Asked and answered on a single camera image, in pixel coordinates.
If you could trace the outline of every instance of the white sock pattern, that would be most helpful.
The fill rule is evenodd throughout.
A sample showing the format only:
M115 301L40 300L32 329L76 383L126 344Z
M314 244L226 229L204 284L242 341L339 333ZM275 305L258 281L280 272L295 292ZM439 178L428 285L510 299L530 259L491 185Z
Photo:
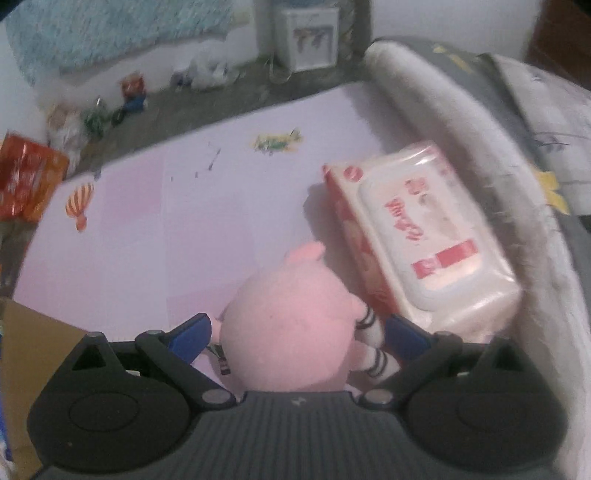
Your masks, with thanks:
M392 355L382 352L380 349L374 349L374 364L365 372L369 380L377 385L387 378L390 378L400 370L400 365Z
M357 320L355 339L374 348L384 344L384 330L378 316L368 306L365 317Z

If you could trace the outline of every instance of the brown cardboard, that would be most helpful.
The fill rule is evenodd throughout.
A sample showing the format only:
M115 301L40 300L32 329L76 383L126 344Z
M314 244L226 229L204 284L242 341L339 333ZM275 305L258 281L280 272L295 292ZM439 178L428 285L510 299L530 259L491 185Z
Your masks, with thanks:
M27 433L29 409L86 332L12 300L3 303L2 407L18 477L27 480L41 466Z

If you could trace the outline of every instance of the clear plastic wrap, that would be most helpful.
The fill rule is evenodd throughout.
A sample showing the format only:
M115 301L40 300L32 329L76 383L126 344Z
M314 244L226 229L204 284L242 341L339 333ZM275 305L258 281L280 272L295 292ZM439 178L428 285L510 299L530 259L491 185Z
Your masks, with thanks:
M521 288L435 145L327 166L325 178L374 308L470 342L508 326Z

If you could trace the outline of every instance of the pink plush toy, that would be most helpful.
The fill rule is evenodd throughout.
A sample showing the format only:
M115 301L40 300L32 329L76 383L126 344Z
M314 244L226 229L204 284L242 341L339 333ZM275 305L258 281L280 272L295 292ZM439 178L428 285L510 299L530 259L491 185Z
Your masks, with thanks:
M324 265L324 250L313 242L289 253L246 281L223 322L212 319L212 343L246 390L339 391L350 371L374 383L398 371L379 350L379 320Z

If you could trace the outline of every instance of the hot air balloon sticker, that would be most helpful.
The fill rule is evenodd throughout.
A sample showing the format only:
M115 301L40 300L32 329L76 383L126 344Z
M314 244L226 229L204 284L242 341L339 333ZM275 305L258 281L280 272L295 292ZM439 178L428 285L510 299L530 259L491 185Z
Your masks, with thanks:
M94 192L95 186L92 183L80 185L70 195L66 203L66 213L68 217L76 219L76 230L79 232L86 229L86 215L84 215L84 212L92 200Z

